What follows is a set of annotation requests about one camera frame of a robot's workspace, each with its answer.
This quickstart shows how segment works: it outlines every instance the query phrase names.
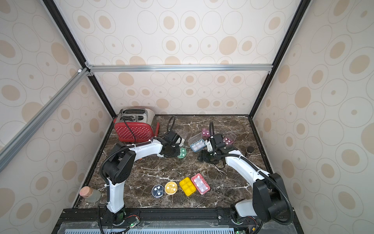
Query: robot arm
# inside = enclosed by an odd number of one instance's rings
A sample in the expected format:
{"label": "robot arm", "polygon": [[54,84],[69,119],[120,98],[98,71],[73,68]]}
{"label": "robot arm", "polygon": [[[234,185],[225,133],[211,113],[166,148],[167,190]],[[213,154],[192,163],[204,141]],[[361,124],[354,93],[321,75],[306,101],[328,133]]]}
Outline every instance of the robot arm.
{"label": "robot arm", "polygon": [[[105,179],[108,180],[106,186],[109,186],[107,208],[113,215],[114,225],[120,225],[123,222],[125,212],[123,189],[134,161],[152,154],[162,157],[178,156],[183,142],[184,139],[170,131],[162,138],[155,137],[146,143],[127,146],[118,143],[114,146],[109,160],[104,161],[102,166]],[[277,221],[276,217],[288,210],[291,218],[279,222],[284,224],[292,222],[292,206],[285,192],[283,180],[277,173],[270,174],[254,165],[236,147],[226,145],[221,134],[212,135],[206,141],[206,145],[208,150],[200,152],[199,160],[201,162],[216,164],[220,160],[224,160],[253,187],[252,200],[243,200],[235,204],[233,220],[237,221],[247,216],[258,216],[264,222],[271,219]]]}

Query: wire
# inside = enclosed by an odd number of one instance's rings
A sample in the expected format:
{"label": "wire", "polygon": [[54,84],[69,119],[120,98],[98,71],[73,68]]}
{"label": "wire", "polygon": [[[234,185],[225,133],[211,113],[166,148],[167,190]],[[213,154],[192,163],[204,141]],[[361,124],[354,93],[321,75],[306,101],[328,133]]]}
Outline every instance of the wire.
{"label": "wire", "polygon": [[109,161],[109,159],[113,156],[115,156],[116,154],[120,153],[120,152],[123,152],[127,149],[130,149],[130,148],[134,148],[135,146],[143,146],[143,145],[147,145],[147,144],[150,144],[151,142],[148,141],[148,142],[143,142],[143,143],[139,143],[137,145],[127,145],[127,146],[124,146],[122,148],[120,148],[119,150],[117,150],[116,152],[114,152],[113,154],[111,154],[109,157],[107,157],[104,162],[101,164],[101,167],[99,169],[99,175],[100,177],[104,180],[105,184],[107,185],[107,203],[109,202],[109,199],[110,199],[110,187],[109,187],[109,181],[108,179],[105,177],[104,173],[103,173],[103,169],[104,169],[104,166],[105,164]]}
{"label": "wire", "polygon": [[135,143],[137,142],[137,138],[135,137],[135,134],[134,134],[134,132],[131,130],[131,128],[127,125],[126,120],[125,120],[124,122],[125,122],[125,124],[126,124],[126,127],[130,130],[132,136],[134,137],[134,144],[135,144]]}
{"label": "wire", "polygon": [[257,225],[257,222],[254,218],[252,218],[251,216],[248,216],[249,218],[253,219],[253,221],[255,221],[256,225]]}
{"label": "wire", "polygon": [[209,123],[209,134],[210,134],[210,136],[214,135],[214,123],[213,123],[213,121],[211,121]]}
{"label": "wire", "polygon": [[170,119],[168,121],[168,125],[166,126],[166,133],[164,135],[160,136],[160,137],[166,136],[173,129],[174,124],[175,124],[175,115],[170,117]]}
{"label": "wire", "polygon": [[133,217],[133,216],[138,217],[138,219],[140,220],[139,216],[137,216],[137,215],[130,215],[129,217],[127,217],[125,219],[128,219],[128,218]]}
{"label": "wire", "polygon": [[251,234],[257,234],[257,233],[261,230],[262,225],[264,225],[264,222],[263,222],[263,221],[261,221],[261,223],[260,223],[260,225],[258,226],[258,228],[256,228],[256,230],[254,230]]}
{"label": "wire", "polygon": [[288,210],[288,213],[289,213],[289,217],[286,219],[286,220],[280,220],[280,219],[277,219],[277,218],[273,218],[273,220],[279,224],[282,224],[282,225],[289,225],[290,223],[292,223],[293,219],[294,219],[294,212],[292,210],[292,205],[288,199],[288,196],[287,194],[283,191],[283,189],[281,187],[279,187],[279,185],[273,181],[270,177],[268,177],[265,173],[263,173],[262,171],[260,171],[260,169],[258,167],[256,167],[250,160],[248,160],[246,157],[242,156],[242,155],[237,155],[237,154],[221,154],[221,155],[217,155],[215,154],[214,155],[215,157],[237,157],[237,158],[240,158],[240,159],[243,159],[246,163],[248,163],[255,171],[257,171],[258,174],[260,174],[265,180],[267,180],[273,187],[275,187],[276,190],[278,190],[278,192],[281,194],[281,196],[283,197],[284,201],[286,202],[286,205],[287,205],[287,210]]}
{"label": "wire", "polygon": [[[97,209],[98,209],[98,215],[99,215],[98,225],[99,225],[99,229],[100,229],[101,234],[105,234],[105,232],[104,232],[104,230],[103,230],[103,228],[102,228],[102,226],[101,226],[100,206],[103,206],[103,205],[100,204],[100,205],[97,206]],[[127,217],[127,218],[130,218],[130,217],[133,217],[133,216],[138,217],[138,219],[140,220],[139,216],[137,216],[137,215],[130,215],[130,216]],[[131,228],[131,227],[129,226],[129,227],[127,227],[124,231],[119,231],[119,232],[111,233],[111,234],[125,234],[127,231],[130,230],[130,228]]]}

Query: marble tabletop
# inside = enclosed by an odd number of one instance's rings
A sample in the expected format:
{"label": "marble tabletop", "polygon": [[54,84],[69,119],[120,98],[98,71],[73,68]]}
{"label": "marble tabletop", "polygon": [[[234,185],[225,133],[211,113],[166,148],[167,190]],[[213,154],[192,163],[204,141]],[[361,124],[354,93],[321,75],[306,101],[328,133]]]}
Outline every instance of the marble tabletop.
{"label": "marble tabletop", "polygon": [[[152,127],[156,129],[156,123],[160,123],[160,134],[166,131],[166,125],[170,116],[156,116]],[[233,168],[222,164],[218,168],[212,164],[199,162],[197,153],[188,147],[188,138],[201,132],[202,128],[209,129],[209,122],[214,122],[215,132],[232,132],[236,135],[234,145],[245,154],[248,146],[253,146],[255,151],[248,157],[253,163],[262,169],[266,169],[260,151],[258,149],[252,128],[247,116],[177,116],[173,130],[188,132],[186,139],[187,156],[179,158],[161,158],[156,155],[147,156],[134,162],[130,176],[125,182],[123,199],[128,208],[197,208],[197,207],[230,207],[231,204],[252,198],[252,188],[246,180]],[[91,177],[89,186],[98,189],[102,193],[100,203],[105,203],[106,193],[104,181],[99,175],[99,167],[108,156],[113,146],[118,143],[118,136],[113,129]],[[160,198],[154,198],[151,194],[153,186],[165,185],[169,181],[179,181],[186,177],[192,177],[200,173],[210,185],[211,189],[201,195],[198,191],[187,197],[178,185],[174,195],[164,194]],[[82,199],[79,208],[96,208],[98,202],[89,203]]]}

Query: yellow pill box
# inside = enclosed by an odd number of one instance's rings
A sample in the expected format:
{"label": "yellow pill box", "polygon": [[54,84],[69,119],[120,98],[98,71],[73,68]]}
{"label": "yellow pill box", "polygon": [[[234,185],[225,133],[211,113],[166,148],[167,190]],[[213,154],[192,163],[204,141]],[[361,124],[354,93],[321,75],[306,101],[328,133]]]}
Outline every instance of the yellow pill box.
{"label": "yellow pill box", "polygon": [[179,186],[182,188],[183,192],[186,194],[187,197],[191,196],[194,192],[196,192],[196,187],[193,185],[189,177],[186,177],[183,180],[181,180],[179,182]]}

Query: white wall panel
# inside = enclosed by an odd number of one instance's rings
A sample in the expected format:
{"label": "white wall panel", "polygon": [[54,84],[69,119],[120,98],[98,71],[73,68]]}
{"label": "white wall panel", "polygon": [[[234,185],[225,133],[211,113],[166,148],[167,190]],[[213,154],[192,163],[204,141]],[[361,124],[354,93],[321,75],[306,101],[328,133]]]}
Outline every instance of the white wall panel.
{"label": "white wall panel", "polygon": [[305,234],[373,232],[373,9],[314,1],[254,118]]}
{"label": "white wall panel", "polygon": [[249,114],[267,71],[97,72],[116,113],[146,107],[156,114]]}
{"label": "white wall panel", "polygon": [[56,1],[94,65],[272,63],[295,0]]}
{"label": "white wall panel", "polygon": [[0,173],[0,233],[52,232],[111,121],[83,79]]}
{"label": "white wall panel", "polygon": [[38,0],[0,4],[0,150],[80,65]]}

